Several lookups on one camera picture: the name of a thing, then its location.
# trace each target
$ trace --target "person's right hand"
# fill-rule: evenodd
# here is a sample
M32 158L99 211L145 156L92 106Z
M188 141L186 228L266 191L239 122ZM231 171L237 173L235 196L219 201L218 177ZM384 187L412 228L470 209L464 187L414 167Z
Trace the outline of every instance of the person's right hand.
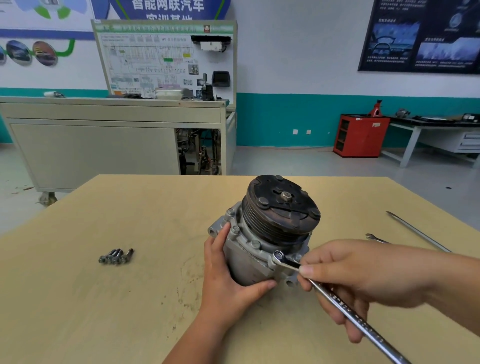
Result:
M299 282L306 291L312 284L305 278L331 284L332 290L366 320L371 302L405 308L425 303L438 254L375 241L335 240L303 257ZM345 325L350 341L360 342L360 330L320 293L317 296L331 318Z

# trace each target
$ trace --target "fingernail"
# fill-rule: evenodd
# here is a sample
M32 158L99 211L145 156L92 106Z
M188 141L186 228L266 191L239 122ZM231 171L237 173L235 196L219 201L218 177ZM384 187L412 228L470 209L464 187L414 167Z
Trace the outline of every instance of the fingernail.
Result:
M300 274L305 278L312 278L313 267L312 266L300 266Z

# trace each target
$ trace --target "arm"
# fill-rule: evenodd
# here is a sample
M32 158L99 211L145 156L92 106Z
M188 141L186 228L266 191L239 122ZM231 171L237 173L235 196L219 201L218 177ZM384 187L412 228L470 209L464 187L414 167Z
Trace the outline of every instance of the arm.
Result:
M333 290L364 319L370 303L404 308L428 303L480 336L480 260L461 255L363 240L337 240L307 253L299 282L305 278L333 284ZM324 297L322 308L345 325L351 342L362 333Z
M276 286L274 280L249 287L237 284L228 271L223 245L230 230L227 223L215 238L204 244L204 285L200 311L163 364L211 364L215 361L222 340L255 301Z

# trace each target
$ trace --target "white wall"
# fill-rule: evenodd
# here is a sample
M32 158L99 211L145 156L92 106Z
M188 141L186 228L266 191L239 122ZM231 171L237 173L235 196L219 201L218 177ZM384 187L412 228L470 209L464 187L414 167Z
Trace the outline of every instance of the white wall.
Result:
M232 0L238 92L480 97L478 76L358 72L373 0ZM113 9L109 18L117 18ZM5 46L9 39L1 39ZM33 40L22 40L30 47ZM66 49L66 40L48 41ZM0 67L0 87L106 89L94 41L53 67Z

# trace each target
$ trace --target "silver metal housing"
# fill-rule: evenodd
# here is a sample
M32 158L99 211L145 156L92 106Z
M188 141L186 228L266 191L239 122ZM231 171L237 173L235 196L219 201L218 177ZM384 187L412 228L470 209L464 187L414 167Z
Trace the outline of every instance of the silver metal housing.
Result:
M273 262L273 252L280 250L286 258L299 262L309 251L311 233L298 245L285 247L273 245L260 239L249 229L243 220L241 201L229 208L224 216L208 228L210 236L215 238L227 222L230 222L231 227L223 251L230 273L238 284L250 286L267 279L285 280L290 287L298 283L296 272Z

